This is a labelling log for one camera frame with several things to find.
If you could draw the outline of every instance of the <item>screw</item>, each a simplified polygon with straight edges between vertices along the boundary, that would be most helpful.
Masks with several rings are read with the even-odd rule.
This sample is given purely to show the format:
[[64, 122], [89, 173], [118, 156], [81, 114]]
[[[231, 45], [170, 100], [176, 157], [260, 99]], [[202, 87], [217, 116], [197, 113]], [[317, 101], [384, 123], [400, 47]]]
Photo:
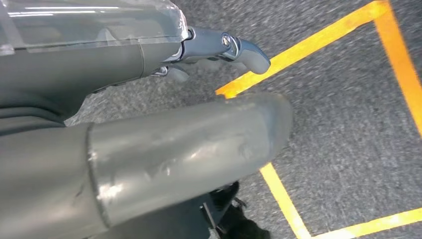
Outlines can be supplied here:
[[230, 37], [227, 35], [223, 35], [223, 38], [221, 39], [221, 41], [223, 42], [223, 45], [225, 47], [229, 47], [230, 46]]

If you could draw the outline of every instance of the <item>gray plastic panel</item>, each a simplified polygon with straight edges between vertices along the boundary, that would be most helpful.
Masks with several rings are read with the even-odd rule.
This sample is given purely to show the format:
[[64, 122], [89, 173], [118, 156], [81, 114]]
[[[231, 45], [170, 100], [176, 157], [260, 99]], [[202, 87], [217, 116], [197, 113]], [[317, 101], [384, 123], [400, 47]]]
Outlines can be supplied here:
[[15, 49], [52, 51], [181, 42], [186, 19], [169, 0], [3, 0], [4, 34]]

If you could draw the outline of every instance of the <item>yellow tape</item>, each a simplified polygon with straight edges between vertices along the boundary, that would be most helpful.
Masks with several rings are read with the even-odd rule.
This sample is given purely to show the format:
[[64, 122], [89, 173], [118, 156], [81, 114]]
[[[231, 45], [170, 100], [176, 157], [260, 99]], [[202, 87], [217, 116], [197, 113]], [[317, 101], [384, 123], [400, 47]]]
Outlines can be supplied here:
[[386, 14], [374, 22], [416, 127], [422, 136], [422, 87], [389, 4]]
[[271, 59], [271, 67], [266, 73], [257, 75], [252, 72], [248, 72], [227, 85], [219, 88], [215, 93], [217, 95], [225, 95], [227, 99], [235, 97], [237, 94], [342, 38], [357, 27], [379, 17], [386, 11], [386, 4], [387, 3], [384, 0], [380, 0], [373, 1], [365, 5], [364, 7], [352, 12], [337, 22], [327, 26], [321, 31], [273, 57]]
[[422, 208], [379, 218], [367, 223], [357, 224], [336, 231], [324, 233], [314, 239], [352, 239], [364, 235], [404, 226], [422, 221]]
[[[369, 3], [273, 57], [271, 59], [271, 67], [265, 74], [256, 75], [248, 72], [219, 88], [215, 93], [224, 95], [228, 99], [233, 98], [286, 67], [342, 38], [357, 27], [373, 20], [416, 126], [422, 135], [422, 87], [407, 53], [406, 45], [394, 18], [391, 5], [387, 0], [376, 0]], [[298, 239], [312, 238], [273, 165], [270, 163], [263, 167], [261, 174], [296, 237]], [[352, 239], [420, 221], [422, 221], [422, 208], [328, 232], [313, 237], [313, 239]]]
[[286, 189], [281, 183], [281, 180], [278, 177], [273, 165], [269, 163], [261, 168], [261, 174], [270, 187], [271, 193], [280, 206], [284, 217], [286, 218], [296, 237], [298, 239], [310, 239], [311, 235], [309, 234], [308, 229], [306, 229], [298, 211], [296, 211], [296, 208], [293, 205], [289, 195], [287, 194]]

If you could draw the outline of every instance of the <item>transparent plastic part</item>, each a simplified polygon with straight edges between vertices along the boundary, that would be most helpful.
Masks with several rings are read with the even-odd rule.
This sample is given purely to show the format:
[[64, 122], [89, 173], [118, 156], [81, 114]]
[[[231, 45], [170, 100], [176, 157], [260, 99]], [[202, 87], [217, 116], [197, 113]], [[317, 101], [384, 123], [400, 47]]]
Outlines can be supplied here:
[[181, 42], [182, 11], [169, 0], [0, 0], [0, 55]]

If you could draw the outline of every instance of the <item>yellow floor marking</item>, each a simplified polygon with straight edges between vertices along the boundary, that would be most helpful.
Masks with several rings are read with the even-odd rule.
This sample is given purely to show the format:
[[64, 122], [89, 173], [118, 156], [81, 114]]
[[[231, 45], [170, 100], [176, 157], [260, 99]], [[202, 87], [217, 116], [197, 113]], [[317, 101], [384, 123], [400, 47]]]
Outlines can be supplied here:
[[388, 5], [386, 14], [374, 22], [416, 127], [422, 136], [422, 87], [391, 6]]
[[261, 168], [261, 174], [270, 187], [271, 193], [280, 206], [284, 217], [286, 218], [296, 237], [298, 239], [310, 239], [311, 234], [309, 234], [301, 216], [299, 215], [298, 211], [296, 211], [296, 208], [293, 205], [289, 195], [287, 194], [286, 189], [281, 183], [281, 180], [278, 177], [278, 174], [273, 165], [269, 163]]
[[379, 17], [387, 10], [386, 4], [387, 3], [384, 0], [377, 0], [365, 5], [273, 57], [271, 59], [271, 67], [266, 73], [257, 75], [248, 72], [219, 88], [215, 93], [217, 95], [225, 95], [227, 99], [235, 97], [237, 94], [249, 89], [268, 77], [273, 76], [286, 67], [344, 37], [357, 27]]
[[[233, 98], [286, 67], [342, 38], [357, 27], [373, 20], [416, 126], [422, 136], [422, 87], [388, 0], [373, 1], [273, 57], [271, 59], [271, 67], [265, 74], [256, 75], [248, 72], [219, 88], [215, 93], [224, 95], [227, 99]], [[422, 208], [420, 208], [311, 237], [273, 165], [269, 163], [263, 167], [261, 174], [298, 239], [352, 239], [422, 221]]]
[[[422, 87], [408, 54], [393, 9], [387, 1], [387, 11], [374, 19], [375, 26], [390, 59], [394, 74], [402, 89], [419, 134], [422, 136]], [[314, 237], [315, 239], [352, 239], [416, 222], [422, 222], [422, 208], [376, 219]]]
[[342, 228], [313, 237], [314, 239], [352, 239], [422, 221], [422, 208], [398, 213], [373, 221]]

